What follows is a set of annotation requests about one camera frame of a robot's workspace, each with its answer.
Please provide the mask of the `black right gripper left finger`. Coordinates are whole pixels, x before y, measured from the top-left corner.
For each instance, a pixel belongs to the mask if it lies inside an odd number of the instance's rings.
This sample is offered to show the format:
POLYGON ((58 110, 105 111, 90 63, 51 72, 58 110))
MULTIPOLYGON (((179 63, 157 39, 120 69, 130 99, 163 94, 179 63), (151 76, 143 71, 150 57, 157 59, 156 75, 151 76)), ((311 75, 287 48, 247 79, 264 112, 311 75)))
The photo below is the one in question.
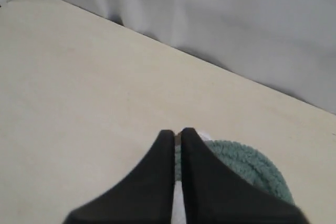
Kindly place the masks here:
POLYGON ((161 130, 123 180, 70 212, 65 223, 170 223, 174 185, 175 135, 161 130))

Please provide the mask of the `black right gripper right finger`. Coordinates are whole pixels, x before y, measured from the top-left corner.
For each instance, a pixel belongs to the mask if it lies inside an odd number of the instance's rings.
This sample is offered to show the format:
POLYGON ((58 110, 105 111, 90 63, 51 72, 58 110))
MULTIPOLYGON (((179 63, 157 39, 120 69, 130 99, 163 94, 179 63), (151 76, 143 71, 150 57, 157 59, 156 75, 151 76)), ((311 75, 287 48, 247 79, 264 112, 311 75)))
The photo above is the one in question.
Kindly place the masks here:
POLYGON ((181 175, 187 223, 307 223, 298 207, 223 164, 191 127, 181 132, 181 175))

